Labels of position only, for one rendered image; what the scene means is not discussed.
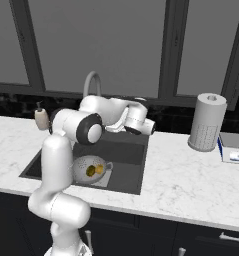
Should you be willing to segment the dark cupboard door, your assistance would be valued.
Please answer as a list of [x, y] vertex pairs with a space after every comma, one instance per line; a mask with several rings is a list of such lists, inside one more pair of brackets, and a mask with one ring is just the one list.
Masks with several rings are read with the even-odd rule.
[[0, 192], [0, 256], [44, 256], [51, 223], [28, 210], [28, 198]]
[[91, 209], [80, 229], [91, 232], [94, 256], [171, 256], [177, 224], [173, 221], [104, 209]]

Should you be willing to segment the beige soap dispenser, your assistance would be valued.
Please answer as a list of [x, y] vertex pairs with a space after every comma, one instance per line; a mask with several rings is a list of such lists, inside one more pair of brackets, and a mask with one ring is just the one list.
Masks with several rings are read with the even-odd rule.
[[37, 109], [35, 110], [34, 117], [35, 123], [39, 130], [44, 131], [49, 129], [49, 117], [44, 108], [41, 107], [41, 103], [37, 102]]

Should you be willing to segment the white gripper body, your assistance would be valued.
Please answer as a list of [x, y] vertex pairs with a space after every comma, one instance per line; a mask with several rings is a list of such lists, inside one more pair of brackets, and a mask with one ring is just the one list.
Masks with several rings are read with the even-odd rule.
[[112, 133], [118, 133], [120, 131], [124, 131], [124, 122], [125, 122], [125, 119], [127, 117], [128, 110], [129, 110], [129, 108], [126, 107], [124, 109], [124, 112], [122, 113], [120, 119], [115, 124], [110, 125], [110, 126], [106, 126], [105, 129], [108, 132], [112, 132]]

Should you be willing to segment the white and blue box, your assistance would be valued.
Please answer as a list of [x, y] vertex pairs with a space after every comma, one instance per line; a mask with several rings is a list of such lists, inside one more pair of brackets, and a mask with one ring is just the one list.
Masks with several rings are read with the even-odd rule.
[[223, 162], [239, 163], [239, 134], [220, 132], [217, 144]]

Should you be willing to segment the dark framed window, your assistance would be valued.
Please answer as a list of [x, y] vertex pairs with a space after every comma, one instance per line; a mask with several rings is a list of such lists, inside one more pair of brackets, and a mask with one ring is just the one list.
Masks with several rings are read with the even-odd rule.
[[0, 93], [192, 107], [239, 97], [239, 0], [0, 0]]

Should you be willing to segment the white paper towel roll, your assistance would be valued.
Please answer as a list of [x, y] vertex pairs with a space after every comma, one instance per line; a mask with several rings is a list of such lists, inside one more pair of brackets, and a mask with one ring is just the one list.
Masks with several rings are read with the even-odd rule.
[[199, 152], [215, 149], [227, 109], [227, 100], [213, 93], [197, 96], [188, 145]]

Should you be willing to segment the grey curved sink faucet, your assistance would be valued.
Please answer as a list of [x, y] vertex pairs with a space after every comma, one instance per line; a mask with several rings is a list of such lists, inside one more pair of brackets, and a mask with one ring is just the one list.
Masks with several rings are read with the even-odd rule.
[[83, 97], [86, 97], [89, 95], [89, 88], [90, 88], [90, 84], [91, 81], [94, 80], [95, 81], [95, 85], [96, 85], [96, 95], [100, 96], [101, 95], [101, 79], [100, 76], [98, 75], [98, 73], [96, 71], [91, 71], [84, 82], [84, 89], [83, 89]]

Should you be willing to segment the dark sink basin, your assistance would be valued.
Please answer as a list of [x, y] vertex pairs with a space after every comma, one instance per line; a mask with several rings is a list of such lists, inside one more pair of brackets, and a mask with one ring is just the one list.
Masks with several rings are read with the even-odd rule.
[[113, 163], [107, 172], [91, 188], [139, 195], [142, 186], [149, 137], [127, 132], [105, 132], [93, 146], [75, 145], [73, 157], [95, 155]]

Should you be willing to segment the dark drawer front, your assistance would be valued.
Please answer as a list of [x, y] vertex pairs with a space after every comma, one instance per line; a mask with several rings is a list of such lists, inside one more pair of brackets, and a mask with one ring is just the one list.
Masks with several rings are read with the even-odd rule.
[[239, 242], [222, 240], [219, 235], [239, 238], [239, 232], [179, 223], [171, 256], [178, 256], [180, 247], [186, 249], [184, 256], [239, 256]]

